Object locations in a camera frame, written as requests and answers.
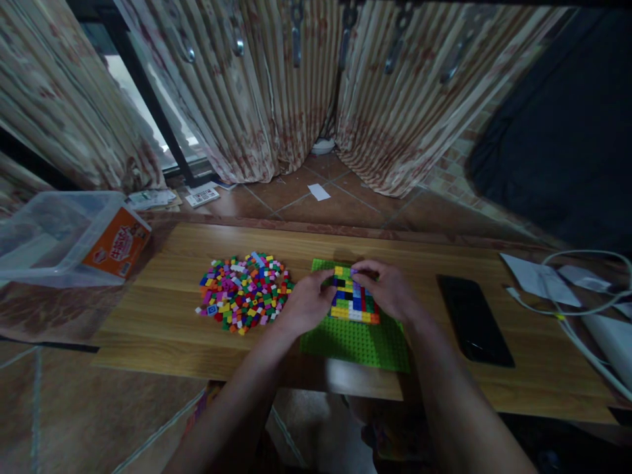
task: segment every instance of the white cable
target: white cable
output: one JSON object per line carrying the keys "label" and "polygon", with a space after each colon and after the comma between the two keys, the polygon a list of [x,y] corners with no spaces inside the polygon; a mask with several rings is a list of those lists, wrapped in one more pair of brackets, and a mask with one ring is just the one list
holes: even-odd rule
{"label": "white cable", "polygon": [[623,255],[619,253],[615,253],[615,252],[610,252],[607,250],[565,250],[565,251],[552,253],[547,258],[542,260],[541,265],[546,265],[547,263],[549,263],[551,260],[553,260],[555,257],[558,257],[559,255],[566,255],[569,253],[600,253],[600,254],[605,254],[605,255],[613,255],[614,257],[620,258],[627,265],[627,271],[629,274],[628,289],[626,291],[623,291],[621,293],[614,295],[613,298],[608,303],[605,303],[597,308],[589,309],[587,311],[578,311],[575,313],[568,313],[568,312],[562,311],[562,308],[560,307],[559,303],[554,298],[551,297],[546,278],[542,278],[544,291],[546,292],[546,297],[549,300],[551,300],[551,302],[555,305],[556,311],[541,311],[539,309],[535,309],[534,307],[531,307],[530,305],[523,302],[522,299],[520,298],[519,293],[514,288],[507,288],[507,291],[521,306],[527,309],[530,309],[531,311],[534,311],[536,313],[556,316],[558,318],[560,326],[562,327],[562,330],[566,333],[566,335],[573,342],[573,344],[575,344],[577,349],[579,349],[579,351],[588,359],[588,361],[592,364],[592,366],[601,375],[603,375],[606,380],[608,380],[617,390],[619,390],[619,393],[621,395],[623,395],[625,398],[627,398],[629,402],[632,403],[632,392],[630,392],[630,390],[628,390],[628,388],[625,385],[623,385],[619,381],[619,379],[617,379],[609,370],[607,370],[607,368],[604,367],[604,364],[607,364],[607,363],[602,361],[598,357],[596,357],[586,347],[586,345],[584,345],[582,340],[577,336],[577,334],[573,330],[573,327],[564,318],[565,316],[586,316],[586,315],[600,313],[601,311],[604,311],[605,309],[612,307],[622,297],[632,294],[632,263]]}

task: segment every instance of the hand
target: hand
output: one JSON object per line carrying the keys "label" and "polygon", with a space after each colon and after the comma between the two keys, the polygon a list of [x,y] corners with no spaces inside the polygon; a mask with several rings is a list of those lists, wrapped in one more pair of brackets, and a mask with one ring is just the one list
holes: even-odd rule
{"label": "hand", "polygon": [[363,260],[352,266],[354,270],[376,272],[379,281],[356,273],[353,280],[370,291],[386,314],[407,325],[427,316],[406,277],[399,268],[378,260]]}
{"label": "hand", "polygon": [[323,281],[334,274],[334,270],[321,270],[299,281],[292,290],[275,326],[287,330],[292,337],[314,329],[327,316],[337,288],[328,286],[321,291]]}

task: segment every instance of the green lego brick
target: green lego brick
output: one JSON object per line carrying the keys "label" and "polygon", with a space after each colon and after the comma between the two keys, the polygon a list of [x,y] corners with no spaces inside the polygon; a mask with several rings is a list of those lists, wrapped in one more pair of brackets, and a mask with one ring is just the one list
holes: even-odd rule
{"label": "green lego brick", "polygon": [[[348,265],[314,259],[311,270]],[[367,325],[326,317],[301,337],[301,352],[410,373],[408,349],[402,325],[380,311],[380,324]]]}

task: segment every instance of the curtain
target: curtain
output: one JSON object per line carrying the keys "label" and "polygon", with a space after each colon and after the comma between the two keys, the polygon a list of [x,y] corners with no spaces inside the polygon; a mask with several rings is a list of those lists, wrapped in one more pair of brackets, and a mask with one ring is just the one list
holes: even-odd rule
{"label": "curtain", "polygon": [[[456,74],[442,84],[444,64],[476,16],[471,9],[481,6],[414,8],[387,75],[399,3],[367,0],[337,82],[339,2],[303,2],[302,59],[293,68],[287,1],[115,1],[223,179],[270,181],[296,170],[333,119],[341,160],[374,191],[394,197],[427,175],[566,11],[486,6],[493,14],[468,36]],[[231,50],[234,25],[244,35],[243,57]],[[194,63],[183,59],[186,44]]]}
{"label": "curtain", "polygon": [[[300,68],[287,0],[115,3],[223,180],[269,182],[301,166],[334,96],[337,2],[304,2]],[[235,26],[243,57],[233,53]],[[187,44],[192,63],[183,59]]]}
{"label": "curtain", "polygon": [[0,76],[0,126],[79,187],[164,186],[150,137],[65,0],[0,3]]}
{"label": "curtain", "polygon": [[0,151],[0,221],[12,216],[38,192],[53,190]]}
{"label": "curtain", "polygon": [[443,85],[442,65],[461,40],[470,8],[479,7],[424,3],[415,9],[391,75],[384,62],[395,2],[361,8],[340,85],[336,143],[342,162],[374,191],[401,197],[425,178],[566,11],[497,7]]}

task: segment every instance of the black phone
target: black phone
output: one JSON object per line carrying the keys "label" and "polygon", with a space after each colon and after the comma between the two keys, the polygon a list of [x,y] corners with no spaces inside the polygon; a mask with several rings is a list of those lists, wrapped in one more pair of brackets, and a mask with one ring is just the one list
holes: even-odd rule
{"label": "black phone", "polygon": [[478,283],[437,275],[461,351],[471,361],[515,367],[514,358]]}

